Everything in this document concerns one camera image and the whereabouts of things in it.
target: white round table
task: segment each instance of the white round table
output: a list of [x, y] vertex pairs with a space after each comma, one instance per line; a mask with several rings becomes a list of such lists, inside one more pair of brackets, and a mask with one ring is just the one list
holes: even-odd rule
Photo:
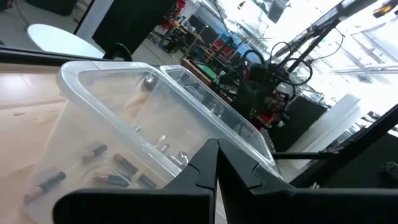
[[68, 55], [103, 58], [104, 53], [80, 37], [65, 30], [44, 25], [33, 24], [27, 33], [33, 42], [46, 52]]

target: light wood surface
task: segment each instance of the light wood surface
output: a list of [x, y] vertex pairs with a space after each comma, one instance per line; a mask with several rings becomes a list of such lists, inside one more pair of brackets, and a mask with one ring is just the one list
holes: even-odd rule
[[65, 99], [57, 67], [0, 64], [0, 223], [35, 223], [19, 205]]

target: black frame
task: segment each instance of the black frame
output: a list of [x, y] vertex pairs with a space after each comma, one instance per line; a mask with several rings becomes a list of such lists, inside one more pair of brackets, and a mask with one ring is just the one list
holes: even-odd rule
[[78, 55], [67, 55], [51, 52], [41, 52], [36, 50], [19, 49], [15, 47], [0, 46], [0, 62], [43, 65], [43, 66], [61, 66], [71, 61], [112, 61], [103, 58], [92, 58]]
[[333, 159], [340, 156], [339, 152], [273, 152], [275, 160], [279, 159]]

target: clear plastic bin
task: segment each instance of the clear plastic bin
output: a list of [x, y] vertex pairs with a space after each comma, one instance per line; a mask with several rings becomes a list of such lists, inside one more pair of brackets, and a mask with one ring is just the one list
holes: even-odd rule
[[191, 71], [181, 65], [165, 65], [161, 66], [160, 70], [174, 79], [236, 134], [260, 152], [269, 164], [274, 165], [274, 160], [262, 134]]
[[[270, 159], [145, 63], [69, 62], [57, 83], [68, 102], [22, 203], [37, 223], [52, 223], [55, 202], [76, 189], [161, 189], [209, 138], [231, 141], [273, 172]], [[220, 196], [216, 221], [226, 223]]]

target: black cabinet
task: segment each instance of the black cabinet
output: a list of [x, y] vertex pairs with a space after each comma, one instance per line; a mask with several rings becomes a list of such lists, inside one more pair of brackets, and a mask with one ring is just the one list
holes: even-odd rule
[[26, 2], [61, 16], [69, 16], [77, 0], [26, 0]]
[[93, 39], [104, 50], [118, 42], [133, 53], [174, 4], [175, 0], [114, 0]]

